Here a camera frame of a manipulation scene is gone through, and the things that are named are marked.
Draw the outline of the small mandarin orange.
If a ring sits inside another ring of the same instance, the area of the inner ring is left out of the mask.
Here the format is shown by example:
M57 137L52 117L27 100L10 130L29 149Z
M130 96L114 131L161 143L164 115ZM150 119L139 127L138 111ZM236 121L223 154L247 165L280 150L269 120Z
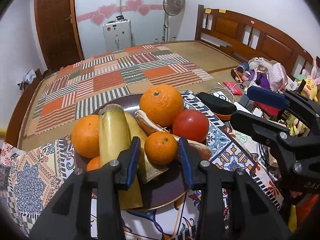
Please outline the small mandarin orange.
M87 167L86 167L86 170L87 171L93 171L93 170L97 170L100 168L100 157L97 156L93 159L91 159L88 164L87 164Z

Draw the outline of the red tomato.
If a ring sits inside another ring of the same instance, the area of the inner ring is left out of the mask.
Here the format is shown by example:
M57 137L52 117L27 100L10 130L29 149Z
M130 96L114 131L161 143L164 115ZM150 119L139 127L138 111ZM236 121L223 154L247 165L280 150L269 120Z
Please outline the red tomato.
M196 142L203 142L209 131L209 120L201 112L193 109L184 110L176 116L172 124L172 133Z

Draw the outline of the large orange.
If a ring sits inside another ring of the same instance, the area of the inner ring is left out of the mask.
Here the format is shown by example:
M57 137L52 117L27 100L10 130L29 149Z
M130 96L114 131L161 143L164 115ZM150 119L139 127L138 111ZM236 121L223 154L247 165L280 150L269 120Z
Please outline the large orange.
M88 159L99 155L99 116L88 115L74 125L71 140L75 151Z
M180 92L170 85L149 88L140 98L139 106L151 121L162 127L170 127L184 109Z

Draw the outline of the yellow sugarcane piece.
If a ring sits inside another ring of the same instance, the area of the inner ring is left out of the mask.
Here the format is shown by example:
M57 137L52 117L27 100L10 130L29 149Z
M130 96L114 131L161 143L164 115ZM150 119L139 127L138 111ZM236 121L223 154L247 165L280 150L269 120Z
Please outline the yellow sugarcane piece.
M100 166L116 160L121 151L127 150L131 138L123 107L118 104L106 105L99 111L99 152ZM123 210L143 206L138 179L127 191L119 192L120 208Z
M140 159L138 163L138 177L141 179L141 181L146 184L149 181L155 179L157 176L163 174L166 172L169 168L164 166L159 166L157 164L153 164L149 162L145 152L144 152L144 144L148 138L146 133L141 129L139 124L136 122L135 118L128 112L124 112L125 118L127 120L127 124L129 127L129 134L131 139L133 137L139 137L140 138L140 144L141 144L141 154Z

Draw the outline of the pink pouch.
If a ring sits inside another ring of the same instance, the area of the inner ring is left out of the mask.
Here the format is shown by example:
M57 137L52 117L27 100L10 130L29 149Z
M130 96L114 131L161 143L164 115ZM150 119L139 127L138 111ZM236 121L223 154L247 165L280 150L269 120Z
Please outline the pink pouch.
M276 62L267 72L270 89L273 92L284 92L288 84L286 70L282 64Z

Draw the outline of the yellow plush toy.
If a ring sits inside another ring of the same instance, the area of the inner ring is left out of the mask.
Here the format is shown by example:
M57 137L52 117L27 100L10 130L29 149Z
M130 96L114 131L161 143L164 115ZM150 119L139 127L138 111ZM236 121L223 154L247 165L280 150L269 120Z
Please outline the yellow plush toy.
M319 86L319 77L317 77L317 67L313 67L311 70L311 74L303 80L305 81L305 85L301 92L302 96L314 102L318 102L317 94Z

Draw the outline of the purple plush toy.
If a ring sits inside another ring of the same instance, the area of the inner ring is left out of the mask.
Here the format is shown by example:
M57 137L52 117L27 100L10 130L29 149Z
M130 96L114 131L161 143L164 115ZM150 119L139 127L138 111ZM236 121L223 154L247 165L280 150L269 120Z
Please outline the purple plush toy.
M270 90L267 74L274 64L275 61L269 61L263 57L254 57L249 60L249 69L244 71L242 80L252 82L261 88Z

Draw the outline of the patchwork patterned cloth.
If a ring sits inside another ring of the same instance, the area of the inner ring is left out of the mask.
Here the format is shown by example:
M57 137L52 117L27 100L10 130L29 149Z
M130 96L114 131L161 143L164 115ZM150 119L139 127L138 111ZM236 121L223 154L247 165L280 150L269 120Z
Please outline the patchwork patterned cloth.
M211 163L227 171L243 168L256 181L276 208L283 197L258 161L260 151L248 150L238 140L237 131L218 117L192 92L182 93L185 106L204 113L209 122L207 146ZM52 196L79 166L70 136L49 142L29 152L4 144L1 151L1 206L18 231L28 235ZM150 211L122 211L127 239L192 239L199 217L201 192L179 192L170 185L156 196L162 201Z

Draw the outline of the black orange glasses case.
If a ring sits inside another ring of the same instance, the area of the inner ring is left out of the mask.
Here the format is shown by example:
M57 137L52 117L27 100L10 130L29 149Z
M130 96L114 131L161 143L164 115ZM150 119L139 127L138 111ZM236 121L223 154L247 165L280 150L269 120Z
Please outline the black orange glasses case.
M237 111L236 106L212 94L200 92L197 97L221 120L229 121L233 113Z

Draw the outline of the purple round plate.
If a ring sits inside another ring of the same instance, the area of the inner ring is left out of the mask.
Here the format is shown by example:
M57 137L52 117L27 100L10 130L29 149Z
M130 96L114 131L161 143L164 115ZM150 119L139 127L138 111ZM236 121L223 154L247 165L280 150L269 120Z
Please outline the purple round plate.
M124 107L124 110L134 116L135 111L139 109L139 101L142 94L131 94L121 98L111 100L93 111L92 114L98 114L101 109L111 103L117 103ZM75 150L75 167L83 168L86 171L90 159L81 156ZM155 179L143 184L140 179L139 187L142 195L143 206L135 209L126 209L134 211L150 211L164 207L188 192L188 185L184 182L181 163L174 160L169 164L169 169Z

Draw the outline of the yellow foam tube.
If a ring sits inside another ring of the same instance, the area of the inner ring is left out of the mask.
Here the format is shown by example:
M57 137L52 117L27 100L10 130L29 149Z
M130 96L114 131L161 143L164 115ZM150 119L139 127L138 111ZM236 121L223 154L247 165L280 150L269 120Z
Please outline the yellow foam tube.
M2 129L2 128L0 129L0 136L1 137L5 137L6 133L7 133L6 129Z

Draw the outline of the striped patchwork mat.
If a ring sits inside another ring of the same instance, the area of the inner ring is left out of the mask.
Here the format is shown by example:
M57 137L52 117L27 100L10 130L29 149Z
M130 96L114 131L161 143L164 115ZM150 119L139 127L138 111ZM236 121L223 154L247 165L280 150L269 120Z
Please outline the striped patchwork mat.
M107 53L65 67L41 84L23 135L32 137L92 114L148 81L176 88L212 77L160 44Z

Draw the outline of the white standing fan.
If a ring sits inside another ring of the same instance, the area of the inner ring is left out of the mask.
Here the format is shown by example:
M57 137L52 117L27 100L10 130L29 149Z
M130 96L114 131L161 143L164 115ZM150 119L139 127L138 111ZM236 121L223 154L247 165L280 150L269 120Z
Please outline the white standing fan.
M185 0L163 0L164 23L162 42L168 41L169 34L169 17L177 16L181 13L185 5Z

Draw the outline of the crumpled clothes pile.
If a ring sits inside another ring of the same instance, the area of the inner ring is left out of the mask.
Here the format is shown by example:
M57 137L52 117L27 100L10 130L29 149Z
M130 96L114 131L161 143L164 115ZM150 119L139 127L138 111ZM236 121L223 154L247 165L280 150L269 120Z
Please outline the crumpled clothes pile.
M32 82L37 78L36 73L33 69L28 70L22 77L22 81L18 84L20 91L23 93L24 90L32 84Z

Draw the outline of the white box appliance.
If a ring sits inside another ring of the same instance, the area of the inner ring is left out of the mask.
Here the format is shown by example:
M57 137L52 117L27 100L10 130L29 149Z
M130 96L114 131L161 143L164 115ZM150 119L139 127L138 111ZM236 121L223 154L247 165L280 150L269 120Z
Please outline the white box appliance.
M132 47L131 21L123 15L103 25L103 35L107 52Z

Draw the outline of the brown wooden door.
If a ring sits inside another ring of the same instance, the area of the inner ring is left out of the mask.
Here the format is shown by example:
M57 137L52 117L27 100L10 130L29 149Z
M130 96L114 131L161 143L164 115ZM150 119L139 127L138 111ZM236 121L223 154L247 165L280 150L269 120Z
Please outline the brown wooden door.
M37 35L52 73L83 59L74 0L34 0Z

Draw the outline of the wooden bed frame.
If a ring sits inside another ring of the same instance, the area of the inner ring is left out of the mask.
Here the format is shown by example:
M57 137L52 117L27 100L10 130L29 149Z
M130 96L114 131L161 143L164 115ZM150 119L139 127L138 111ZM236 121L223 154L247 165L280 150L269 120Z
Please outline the wooden bed frame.
M238 62L256 56L280 62L289 76L311 66L313 61L309 52L281 30L251 16L229 10L209 9L202 5L198 7L194 40L153 44L169 48L212 77L211 80L178 87L196 92L207 90L215 77L224 80L226 72ZM9 122L5 143L22 150L31 150L71 132L76 120L29 138L23 135L40 84L46 78L38 75L21 96ZM133 85L132 94L142 93L151 86L148 81L137 83Z

